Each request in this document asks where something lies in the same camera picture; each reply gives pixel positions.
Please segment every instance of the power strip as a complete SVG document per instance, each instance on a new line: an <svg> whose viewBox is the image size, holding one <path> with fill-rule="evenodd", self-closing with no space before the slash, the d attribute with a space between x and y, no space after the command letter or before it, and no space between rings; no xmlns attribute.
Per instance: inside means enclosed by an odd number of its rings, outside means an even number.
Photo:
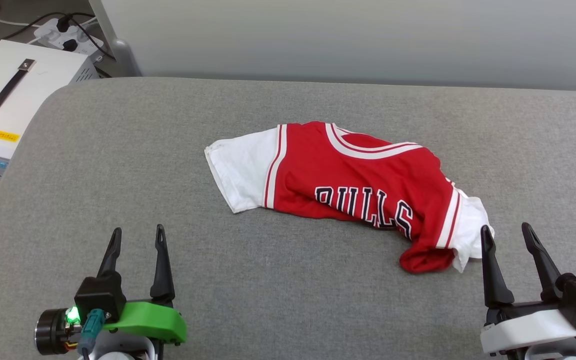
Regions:
<svg viewBox="0 0 576 360"><path fill-rule="evenodd" d="M46 21L41 27L34 31L34 36L38 38L37 42L46 48L57 50L66 50L73 53L88 55L93 62L100 62L104 57L102 52L92 43L89 37L84 34L82 29L75 25L68 27L66 32L60 32L57 28L59 22L56 18ZM94 42L100 48L105 50L105 44L100 39L91 36Z"/></svg>

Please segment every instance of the wire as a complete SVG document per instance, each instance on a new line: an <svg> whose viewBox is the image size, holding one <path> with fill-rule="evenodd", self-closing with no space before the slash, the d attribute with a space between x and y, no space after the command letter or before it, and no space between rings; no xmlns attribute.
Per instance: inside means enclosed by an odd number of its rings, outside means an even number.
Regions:
<svg viewBox="0 0 576 360"><path fill-rule="evenodd" d="M110 76L106 71L103 71L102 69L100 69L100 68L98 68L98 67L96 67L96 66L95 66L94 68L96 69L96 71L97 71L99 74L103 75L103 77L105 77L105 78L112 78L112 76Z"/></svg>
<svg viewBox="0 0 576 360"><path fill-rule="evenodd" d="M90 20L88 20L86 22L82 22L81 25L82 25L82 27L89 28L89 26L86 26L86 25L89 25L89 24L94 23L96 21L97 21L97 17L93 16ZM34 39L28 41L26 44L34 44L34 43L38 42L39 40L41 40L41 37L34 38Z"/></svg>
<svg viewBox="0 0 576 360"><path fill-rule="evenodd" d="M77 350L77 342L75 342L74 344L70 344L68 342L66 342L65 344L63 344L64 348L66 348L66 351L74 351Z"/></svg>
<svg viewBox="0 0 576 360"><path fill-rule="evenodd" d="M27 27L30 25L29 23L25 23L25 22L11 22L11 21L6 21L6 20L0 20L0 23L8 24L8 25L16 25L17 27ZM39 25L30 25L30 26L34 27L34 28L39 28Z"/></svg>
<svg viewBox="0 0 576 360"><path fill-rule="evenodd" d="M91 13L70 13L71 15L81 15L81 16L88 16L89 18L94 18L95 16Z"/></svg>
<svg viewBox="0 0 576 360"><path fill-rule="evenodd" d="M86 36L90 39L90 42L99 49L99 51L101 51L103 54L106 55L106 57L109 57L110 59L113 59L114 61L117 61L117 59L115 59L115 57L113 55L108 54L105 50L103 50L103 48L101 48L101 46L99 46L94 39L92 38L92 36L90 36L90 34L80 25L80 23L76 22L75 19L71 16L70 17L70 21L73 22L75 25L77 25L77 27L79 29L82 30L82 32L84 32L84 34L86 34Z"/></svg>
<svg viewBox="0 0 576 360"><path fill-rule="evenodd" d="M25 25L21 30L15 31L10 35L7 35L3 38L0 38L0 40L6 40L6 39L10 39L16 35L21 34L22 32L25 32L25 30L30 29L33 25L35 25L36 23L39 23L41 20L48 18L48 16L53 16L53 15L61 15L61 16L69 16L68 14L62 13L62 12L54 12L54 13L47 13L44 14L43 16L37 18L35 21L32 21L31 23L28 23L28 25Z"/></svg>

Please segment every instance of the red stripe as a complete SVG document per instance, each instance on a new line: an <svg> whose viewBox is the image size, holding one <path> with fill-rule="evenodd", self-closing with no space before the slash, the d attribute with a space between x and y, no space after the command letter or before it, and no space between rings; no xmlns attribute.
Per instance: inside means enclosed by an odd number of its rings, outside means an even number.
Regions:
<svg viewBox="0 0 576 360"><path fill-rule="evenodd" d="M341 137L340 137L340 136L337 134L337 132L335 131L335 127L334 127L333 125L330 125L330 126L331 126L331 128L332 128L332 133L333 133L334 137L336 137L336 139L338 140L339 144L341 144L344 148L346 148L346 149L348 149L348 150L356 151L356 152L358 152L358 153L366 153L366 154L383 153L383 152L385 152L385 151L390 151L390 150L393 150L393 149L402 148L402 147L404 147L404 146L414 145L414 144L412 144L412 143L405 143L405 144L402 144L402 145L391 144L391 145L392 145L391 147L384 148L383 150L358 150L358 149L356 149L356 148L353 148L353 147L350 147L350 146L346 145L343 141L341 141Z"/></svg>
<svg viewBox="0 0 576 360"><path fill-rule="evenodd" d="M462 200L461 196L457 194L457 206L455 206L454 208L454 215L452 216L452 225L450 226L450 233L448 234L448 242L446 242L446 249L448 249L450 241L453 239L453 231L455 230L455 223L457 222L457 212L459 212L459 202L461 200Z"/></svg>
<svg viewBox="0 0 576 360"><path fill-rule="evenodd" d="M279 145L277 146L277 156L274 157L272 160L272 164L270 164L270 168L268 169L268 176L265 180L265 195L263 197L263 207L268 207L268 186L270 185L270 174L273 172L273 167L275 166L275 162L279 159L279 154L282 152L282 126L279 125Z"/></svg>

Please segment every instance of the red jersey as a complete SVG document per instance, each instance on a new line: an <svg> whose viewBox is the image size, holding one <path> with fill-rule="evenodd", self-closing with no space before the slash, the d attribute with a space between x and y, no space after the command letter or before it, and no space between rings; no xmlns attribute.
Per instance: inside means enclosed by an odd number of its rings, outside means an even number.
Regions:
<svg viewBox="0 0 576 360"><path fill-rule="evenodd" d="M455 188L430 150L390 143L334 123L289 123L213 143L206 159L233 212L265 207L308 218L366 221L412 241L413 273L463 271L480 258L480 199Z"/></svg>

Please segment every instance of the cable connector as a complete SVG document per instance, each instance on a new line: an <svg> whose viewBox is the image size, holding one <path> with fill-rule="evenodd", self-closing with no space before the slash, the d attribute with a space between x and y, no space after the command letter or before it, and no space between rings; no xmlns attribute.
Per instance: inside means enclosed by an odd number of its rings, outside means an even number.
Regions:
<svg viewBox="0 0 576 360"><path fill-rule="evenodd" d="M62 16L58 21L57 21L57 30L60 33L65 33L68 31L68 28L71 27L70 21L73 17L70 14L67 14L66 16Z"/></svg>
<svg viewBox="0 0 576 360"><path fill-rule="evenodd" d="M93 309L87 316L86 323L81 328L81 339L77 344L77 353L85 357L95 348L97 335L106 323L106 313L102 309Z"/></svg>

